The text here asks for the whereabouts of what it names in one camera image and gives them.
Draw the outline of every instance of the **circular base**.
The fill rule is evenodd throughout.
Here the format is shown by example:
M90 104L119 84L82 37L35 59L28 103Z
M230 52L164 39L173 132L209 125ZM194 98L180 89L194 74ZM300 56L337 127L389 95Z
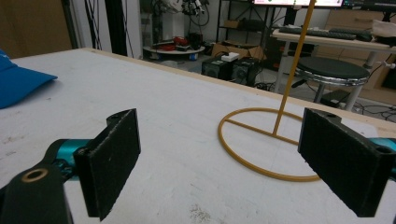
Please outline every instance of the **circular base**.
M160 50L160 49L152 49L151 47L143 47L143 49L148 50L153 53L162 53L162 54L192 54L199 53L205 49L205 47L200 47L199 49L189 49L186 51L179 50Z
M267 131L261 130L261 129L257 129L251 126L248 126L244 123L240 123L238 121L232 120L230 119L230 117L237 115L237 114L241 114L241 113L245 113L245 112L252 112L252 111L261 111L261 112L270 112L270 113L278 113L279 111L276 109L272 109L272 108L260 108L260 107L253 107L253 108L245 108L245 109L240 109L240 110L235 110L234 112L231 112L230 114L226 115L220 122L219 124L219 128L218 128L218 134L219 134L219 140L221 142L221 144L224 146L225 150L238 162L240 162L241 164L243 164L244 166L246 166L247 168L249 168L252 171L255 171L259 174L262 175L267 175L269 177L275 178L275 179L280 179L280 180L287 180L287 181L295 181L295 182L307 182L307 181L314 181L314 180L319 180L319 177L317 175L308 175L308 176L295 176L295 175L282 175L279 173L275 173L266 169L263 169L259 166L256 166L246 160L244 160L243 158L241 158L239 155L237 155L225 142L223 134L222 134L222 127L223 124L225 122L231 122L235 125L241 126L243 128L247 128L250 129L254 132L257 133L262 133L262 134L266 134L269 136L272 136L274 138L277 138L281 141L285 141L285 142L289 142L291 144L294 145L298 145L298 142L295 142L293 140L290 140L286 137L283 136L279 136L276 133L269 133ZM297 120L303 120L303 118L291 114L289 112L283 112L286 116L291 117L293 119L297 119Z

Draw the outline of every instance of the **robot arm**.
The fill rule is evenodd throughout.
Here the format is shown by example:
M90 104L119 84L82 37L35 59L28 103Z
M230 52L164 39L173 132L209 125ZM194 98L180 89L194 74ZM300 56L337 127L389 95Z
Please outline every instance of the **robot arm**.
M73 223L63 183L77 176L88 215L103 220L140 154L135 109L107 118L94 139L60 139L0 189L0 223Z
M298 150L358 217L373 217L396 171L396 140L382 140L361 136L334 114L306 108Z
M202 5L209 5L207 0L183 0L182 8L183 13L189 16L197 16L199 13L205 13Z

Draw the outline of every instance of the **desk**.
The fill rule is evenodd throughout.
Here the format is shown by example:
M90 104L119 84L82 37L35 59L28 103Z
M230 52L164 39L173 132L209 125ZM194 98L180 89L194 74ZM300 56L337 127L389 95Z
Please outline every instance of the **desk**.
M58 79L0 110L0 186L40 161L53 141L93 138L107 116L136 108L142 153L103 223L389 224L396 214L394 182L388 182L375 218L357 218L323 181L276 180L227 154L217 136L220 120L243 107L279 108L279 94L94 49L13 62ZM367 137L396 135L394 123L293 98L286 110L301 116L305 106L340 115ZM255 119L260 115L252 116L255 124L274 127L276 115ZM294 172L301 166L309 172L296 146L224 128L228 139L237 133L233 146L248 143L242 151L266 168ZM279 133L298 138L300 128L282 119ZM75 223L99 222L87 217L78 182L67 181L64 189Z
M282 59L280 61L279 70L277 72L276 84L274 92L279 92L280 79L283 75L285 69L285 59L288 57L288 51L290 42L298 42L300 36L280 33L279 30L274 30L273 37L278 40L286 41L286 45L282 54ZM375 62L375 56L378 52L386 52L386 53L396 53L396 47L390 48L387 45L379 44L375 42L363 42L359 40L343 40L343 39L333 39L333 38L325 38L325 37L317 37L312 35L307 35L305 37L305 44L313 44L313 45L323 45L335 48L345 48L345 49L360 49L370 51L370 54L367 58L364 67L370 72L373 64ZM346 102L346 110L350 111L355 104L356 99L361 92L361 88L363 86L359 86L354 88L352 93L350 93L348 100Z

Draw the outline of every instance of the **blue cap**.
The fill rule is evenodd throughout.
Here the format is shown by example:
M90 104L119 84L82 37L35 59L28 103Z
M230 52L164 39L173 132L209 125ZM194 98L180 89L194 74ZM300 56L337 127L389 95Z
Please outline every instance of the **blue cap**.
M0 109L14 105L56 76L22 68L0 50Z

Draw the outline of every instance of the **yellow ring stand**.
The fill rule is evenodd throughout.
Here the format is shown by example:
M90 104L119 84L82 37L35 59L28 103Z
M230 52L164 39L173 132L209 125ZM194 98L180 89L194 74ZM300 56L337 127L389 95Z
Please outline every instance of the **yellow ring stand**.
M234 112L231 112L230 114L226 115L220 122L219 127L218 127L218 134L219 134L219 140L221 142L221 144L223 145L224 149L238 162L240 162L242 165L246 166L248 169L255 171L259 174L262 175L266 175L275 179L280 179L280 180L286 180L286 181L294 181L294 182L308 182L308 181L315 181L315 180L319 180L319 177L317 175L308 175L308 176L295 176L295 175L282 175L279 173L275 173L266 169L263 169L259 166L256 166L246 160L244 160L242 157L240 157L238 154L236 154L226 143L226 141L224 140L223 134L222 134L222 127L224 125L225 122L230 122L232 124L238 125L240 127L243 128L247 128L250 129L251 131L257 132L257 133L262 133L262 134L266 134L269 136L272 136L276 139L294 144L296 146L298 146L298 142L293 141L289 138L277 135L275 133L269 133L265 130L261 130L255 127L251 127L249 125L246 125L245 123L241 123L238 121L235 121L233 119L230 119L232 116L237 115L237 114L241 114L241 113L245 113L245 112L252 112L252 111L261 111L261 112L270 112L270 113L278 113L278 110L276 109L271 109L271 108L261 108L261 107L253 107L253 108L245 108L245 109L239 109L239 110L235 110ZM283 112L285 116L291 117L293 119L297 119L297 120L303 120L303 118L291 114L289 112Z
M280 180L306 182L306 181L319 180L319 177L317 175L310 175L310 176L282 175L282 174L278 174L278 173L275 173L275 172L271 172L271 171L262 169L261 167L258 167L256 165L251 164L248 161L245 161L243 158L241 158L235 152L233 152L233 150L224 141L224 138L222 136L222 126L223 126L224 122L227 121L227 122L231 122L233 124L239 125L241 127L250 129L252 131L255 131L255 132L258 132L258 133L267 134L267 135L272 136L272 137L274 137L276 139L279 139L279 140L282 140L282 141L286 141L286 142L289 142L289 143L294 144L294 145L298 145L298 142L290 140L290 139L288 139L286 137L283 137L283 136L279 136L279 135L276 134L276 132L277 132L277 129L279 127L279 123L280 123L280 120L281 120L283 114L285 114L286 116L295 118L295 119L302 120L301 117L293 115L293 114L291 114L289 112L284 112L284 109L285 109L285 104L286 104L287 98L289 96L291 82L293 81L293 78L294 78L295 69L297 67L297 63L298 63L298 60L300 58L301 50L303 48L303 43L304 43L306 31L308 29L308 25L309 25L309 22L310 22L311 17L312 17L312 11L314 10L315 2L316 2L315 0L310 0L310 2L309 2L309 7L308 7L308 10L306 12L303 29L302 29L301 34L300 34L300 39L299 39L299 42L298 42L298 45L297 45L297 49L296 49L295 54L294 54L293 64L292 64L291 69L290 69L288 83L286 84L285 93L283 94L283 98L282 98L282 102L280 104L279 110L270 109L270 108L246 108L246 109L236 110L236 111L228 114L227 116L225 116L224 119L221 120L221 122L219 124L219 128L218 128L219 139L220 139L221 144L224 146L226 151L234 159L236 159L241 164L245 165L247 168L249 168L249 169L251 169L251 170L253 170L253 171L255 171L255 172L259 173L259 174L267 175L267 176L270 176L272 178L276 178L276 179L280 179ZM274 131L272 133L268 133L267 131L260 130L260 129L257 129L257 128L254 128L254 127L250 127L250 126L248 126L248 125L246 125L244 123L240 123L240 122L237 122L235 120L231 120L230 119L230 117L232 117L233 115L244 113L244 112L248 112L248 111L263 111L263 112L277 113L277 118L276 118L276 124L275 124Z

